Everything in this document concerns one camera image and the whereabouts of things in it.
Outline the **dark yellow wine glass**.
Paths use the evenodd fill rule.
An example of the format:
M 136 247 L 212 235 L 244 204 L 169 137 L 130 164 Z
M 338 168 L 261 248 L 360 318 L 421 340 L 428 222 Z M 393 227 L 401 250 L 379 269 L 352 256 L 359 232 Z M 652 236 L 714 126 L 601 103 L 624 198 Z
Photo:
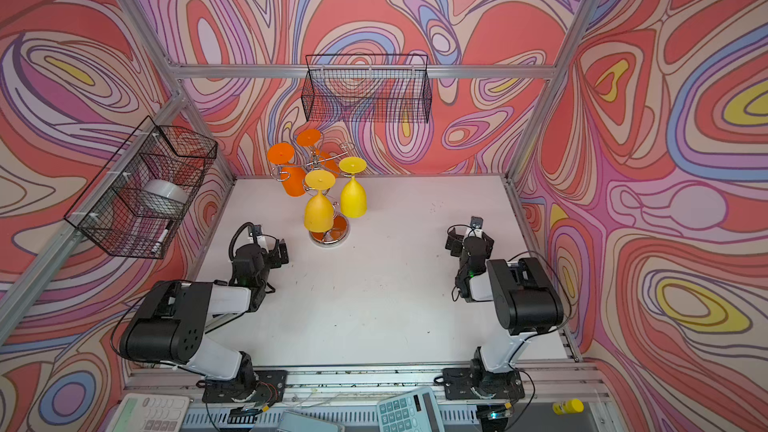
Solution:
M 334 223 L 334 207 L 327 192 L 335 185 L 336 177 L 325 170 L 313 170 L 304 179 L 313 192 L 304 211 L 304 226 L 311 233 L 329 231 Z

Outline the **light yellow wine glass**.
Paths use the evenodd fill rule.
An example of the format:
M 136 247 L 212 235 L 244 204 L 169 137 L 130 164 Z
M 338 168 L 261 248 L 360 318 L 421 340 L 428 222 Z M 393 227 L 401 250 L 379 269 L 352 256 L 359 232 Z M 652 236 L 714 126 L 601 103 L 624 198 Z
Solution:
M 367 194 L 357 176 L 367 169 L 367 162 L 360 157 L 346 157 L 340 161 L 339 167 L 349 176 L 341 191 L 341 212 L 348 218 L 360 218 L 367 212 Z

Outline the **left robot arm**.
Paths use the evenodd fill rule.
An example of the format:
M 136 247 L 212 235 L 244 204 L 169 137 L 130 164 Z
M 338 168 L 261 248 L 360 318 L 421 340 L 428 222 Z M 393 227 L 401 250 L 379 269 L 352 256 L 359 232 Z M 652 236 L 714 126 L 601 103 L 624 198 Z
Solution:
M 243 223 L 231 238 L 227 281 L 159 281 L 139 301 L 119 338 L 110 337 L 123 359 L 165 365 L 200 377 L 203 402 L 269 405 L 277 401 L 276 386 L 261 380 L 250 355 L 229 349 L 206 335 L 210 319 L 238 319 L 261 308 L 276 292 L 270 273 L 289 263 L 286 242 L 266 234 L 252 222 Z

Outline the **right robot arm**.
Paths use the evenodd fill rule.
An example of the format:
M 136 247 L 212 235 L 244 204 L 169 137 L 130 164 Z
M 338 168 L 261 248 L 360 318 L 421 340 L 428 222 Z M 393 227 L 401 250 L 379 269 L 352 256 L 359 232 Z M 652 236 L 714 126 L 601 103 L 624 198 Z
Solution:
M 535 337 L 565 324 L 556 287 L 531 251 L 493 259 L 494 240 L 479 224 L 452 225 L 445 248 L 459 259 L 453 301 L 491 304 L 502 333 L 476 348 L 469 365 L 445 368 L 435 379 L 448 400 L 501 400 L 525 396 L 517 362 Z

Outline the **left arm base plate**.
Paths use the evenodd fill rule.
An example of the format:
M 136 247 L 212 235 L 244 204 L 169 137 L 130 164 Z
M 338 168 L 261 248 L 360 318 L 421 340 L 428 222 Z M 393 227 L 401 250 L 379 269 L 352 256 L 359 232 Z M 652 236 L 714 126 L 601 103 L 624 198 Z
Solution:
M 198 380 L 207 404 L 274 405 L 281 402 L 285 392 L 287 370 L 257 370 L 252 377 L 238 376 L 229 381 Z

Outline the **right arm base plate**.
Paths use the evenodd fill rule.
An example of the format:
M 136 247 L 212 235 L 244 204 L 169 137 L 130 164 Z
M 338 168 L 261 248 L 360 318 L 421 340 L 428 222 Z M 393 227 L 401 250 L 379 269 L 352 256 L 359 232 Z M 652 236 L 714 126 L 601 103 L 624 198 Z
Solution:
M 518 371 L 489 373 L 470 368 L 444 368 L 433 379 L 448 400 L 502 400 L 515 403 L 526 396 Z

